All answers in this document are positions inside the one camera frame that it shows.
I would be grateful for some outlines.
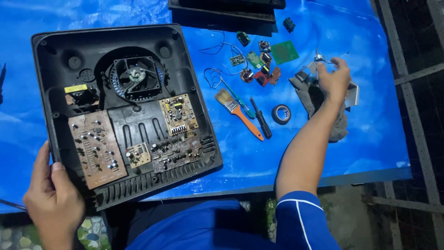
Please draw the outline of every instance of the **black tape roll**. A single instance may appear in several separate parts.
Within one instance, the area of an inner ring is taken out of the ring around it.
[[[284,118],[284,119],[281,119],[281,118],[278,116],[278,114],[277,114],[277,113],[278,113],[278,110],[282,110],[282,111],[284,111],[284,114],[285,114],[285,118]],[[287,105],[279,104],[278,106],[274,107],[274,108],[271,110],[271,117],[273,118],[273,120],[274,120],[277,124],[285,125],[285,124],[288,123],[288,121],[290,121],[290,118],[291,118],[291,111],[290,111],[290,109],[288,108]]]

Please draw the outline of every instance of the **blue shirt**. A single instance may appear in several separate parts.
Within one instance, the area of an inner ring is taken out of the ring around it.
[[[126,250],[340,249],[328,230],[319,199],[311,193],[295,191],[278,201],[276,243],[218,226],[221,214],[239,208],[234,200],[193,206],[149,227]]]

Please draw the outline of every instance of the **orange brush handle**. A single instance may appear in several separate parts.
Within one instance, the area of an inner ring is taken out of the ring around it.
[[[241,107],[237,106],[234,108],[233,112],[231,112],[232,115],[236,115],[241,119],[241,121],[247,126],[248,130],[253,133],[254,136],[256,136],[259,140],[264,141],[264,137],[262,136],[261,132],[256,128],[256,126],[248,120],[247,117],[242,113]]]

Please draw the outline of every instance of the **yellow label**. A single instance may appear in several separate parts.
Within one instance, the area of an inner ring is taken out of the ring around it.
[[[76,86],[66,87],[65,93],[72,93],[72,92],[77,92],[77,91],[87,90],[87,89],[88,89],[88,87],[86,86],[86,84],[76,85]]]

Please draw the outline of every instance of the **brush bristles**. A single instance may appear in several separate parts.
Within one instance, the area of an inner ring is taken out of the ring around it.
[[[219,90],[215,96],[216,100],[218,100],[222,105],[225,105],[229,101],[234,101],[234,98],[228,93],[226,89]]]

